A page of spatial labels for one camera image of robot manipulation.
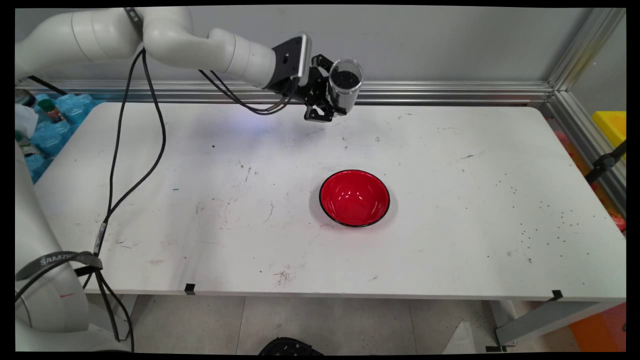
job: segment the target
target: orange object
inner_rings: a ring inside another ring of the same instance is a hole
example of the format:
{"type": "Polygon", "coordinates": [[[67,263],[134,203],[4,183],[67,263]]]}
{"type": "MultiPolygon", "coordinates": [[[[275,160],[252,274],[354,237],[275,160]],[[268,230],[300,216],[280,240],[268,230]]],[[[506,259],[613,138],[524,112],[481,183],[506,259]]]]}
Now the orange object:
{"type": "Polygon", "coordinates": [[[626,323],[627,303],[624,303],[577,321],[569,328],[583,352],[626,352],[626,323]]]}
{"type": "MultiPolygon", "coordinates": [[[[590,167],[582,159],[577,149],[566,134],[556,131],[558,140],[571,156],[575,166],[586,175],[590,167]]],[[[627,230],[625,219],[618,213],[613,201],[607,196],[602,187],[595,183],[591,185],[593,192],[609,212],[609,216],[616,223],[620,231],[627,230]]],[[[627,303],[612,307],[600,314],[590,316],[569,325],[576,343],[583,352],[626,352],[627,351],[627,303]]]]}

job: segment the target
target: table leg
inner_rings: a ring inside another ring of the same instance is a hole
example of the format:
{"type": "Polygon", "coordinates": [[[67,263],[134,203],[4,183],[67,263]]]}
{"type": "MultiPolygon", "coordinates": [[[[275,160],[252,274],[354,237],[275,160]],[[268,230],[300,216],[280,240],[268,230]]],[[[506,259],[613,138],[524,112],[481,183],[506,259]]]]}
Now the table leg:
{"type": "Polygon", "coordinates": [[[499,345],[515,345],[618,305],[618,302],[549,301],[517,317],[510,301],[492,301],[499,345]]]}

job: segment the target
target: bottle cap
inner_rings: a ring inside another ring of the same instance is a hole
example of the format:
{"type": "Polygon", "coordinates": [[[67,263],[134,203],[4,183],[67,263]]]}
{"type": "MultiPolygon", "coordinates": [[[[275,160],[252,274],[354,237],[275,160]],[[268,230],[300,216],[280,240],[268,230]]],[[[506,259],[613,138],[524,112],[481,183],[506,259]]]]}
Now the bottle cap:
{"type": "Polygon", "coordinates": [[[44,100],[38,101],[38,106],[44,111],[46,111],[47,113],[50,111],[53,111],[53,109],[56,108],[56,105],[53,103],[53,101],[51,101],[51,99],[44,99],[44,100]]]}

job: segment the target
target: gray wall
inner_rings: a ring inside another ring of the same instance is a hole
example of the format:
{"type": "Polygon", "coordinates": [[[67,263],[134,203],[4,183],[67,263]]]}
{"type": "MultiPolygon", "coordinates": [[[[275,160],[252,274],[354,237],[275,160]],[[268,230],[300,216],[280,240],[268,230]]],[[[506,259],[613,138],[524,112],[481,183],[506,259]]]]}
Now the gray wall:
{"type": "Polygon", "coordinates": [[[627,17],[571,89],[590,115],[627,110],[627,17]]]}
{"type": "MultiPolygon", "coordinates": [[[[190,6],[195,33],[223,28],[273,47],[299,31],[313,54],[354,58],[367,80],[546,80],[588,8],[401,5],[190,6]]],[[[70,9],[16,9],[16,41],[70,9]]],[[[73,65],[47,79],[125,79],[130,61],[73,65]]],[[[195,70],[153,61],[154,80],[201,80],[195,70]]],[[[143,79],[142,69],[136,79],[143,79]]]]}

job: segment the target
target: black object on floor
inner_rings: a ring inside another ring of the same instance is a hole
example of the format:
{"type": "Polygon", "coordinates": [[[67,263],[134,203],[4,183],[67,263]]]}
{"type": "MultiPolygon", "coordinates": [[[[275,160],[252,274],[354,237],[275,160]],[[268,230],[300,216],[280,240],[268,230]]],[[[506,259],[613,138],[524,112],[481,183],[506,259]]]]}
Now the black object on floor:
{"type": "Polygon", "coordinates": [[[260,356],[289,355],[289,356],[322,356],[323,354],[312,349],[302,341],[292,338],[275,338],[265,346],[260,356]]]}

